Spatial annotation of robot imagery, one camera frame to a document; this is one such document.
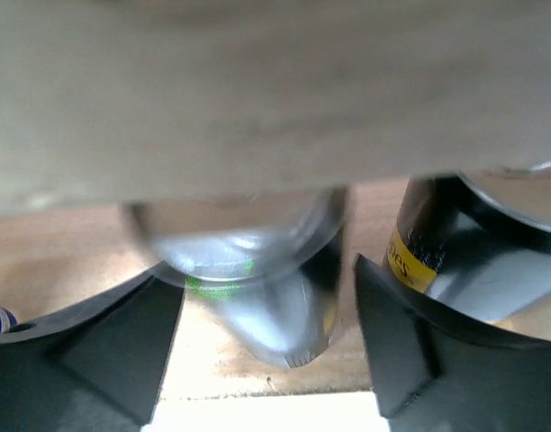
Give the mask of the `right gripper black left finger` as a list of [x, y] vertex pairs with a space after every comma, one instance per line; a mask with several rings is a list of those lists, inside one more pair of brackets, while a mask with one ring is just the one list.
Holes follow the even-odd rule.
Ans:
[[184, 298], [144, 273], [0, 333], [0, 431], [148, 425]]

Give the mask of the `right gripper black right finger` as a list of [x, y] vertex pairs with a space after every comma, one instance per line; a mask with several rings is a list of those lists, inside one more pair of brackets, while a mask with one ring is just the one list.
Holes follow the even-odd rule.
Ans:
[[377, 406], [392, 431], [551, 431], [551, 342], [394, 284], [364, 256], [354, 273]]

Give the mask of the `black yellow beverage can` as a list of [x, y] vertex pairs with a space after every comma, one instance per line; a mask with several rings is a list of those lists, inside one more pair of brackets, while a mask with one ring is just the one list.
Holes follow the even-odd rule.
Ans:
[[551, 161], [412, 178], [383, 266], [472, 319], [551, 341]]

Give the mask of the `dark green beverage can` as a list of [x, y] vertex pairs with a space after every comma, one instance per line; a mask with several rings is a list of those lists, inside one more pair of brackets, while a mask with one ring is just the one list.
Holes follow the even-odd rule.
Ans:
[[156, 278], [189, 291], [255, 358], [291, 369], [332, 342], [350, 195], [133, 202], [121, 214]]

